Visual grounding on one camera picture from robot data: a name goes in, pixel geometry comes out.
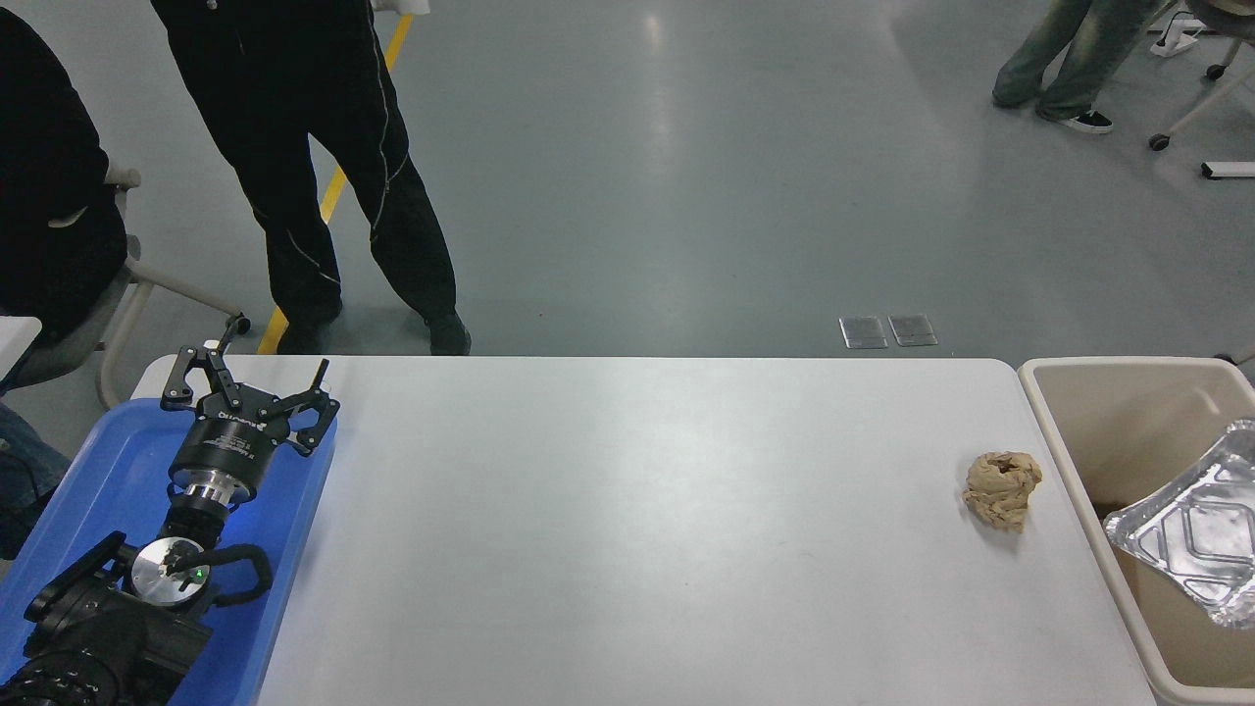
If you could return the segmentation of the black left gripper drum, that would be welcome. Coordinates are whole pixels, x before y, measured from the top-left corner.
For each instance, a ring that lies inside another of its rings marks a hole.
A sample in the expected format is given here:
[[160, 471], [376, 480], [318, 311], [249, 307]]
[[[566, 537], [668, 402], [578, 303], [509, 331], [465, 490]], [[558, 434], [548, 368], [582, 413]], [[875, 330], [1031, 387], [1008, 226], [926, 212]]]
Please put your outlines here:
[[238, 398], [238, 408], [228, 406], [220, 393], [196, 403], [196, 420], [169, 466], [174, 487], [191, 487], [211, 472], [242, 488], [264, 485], [279, 443], [287, 436], [287, 421], [279, 419], [274, 394], [242, 387]]

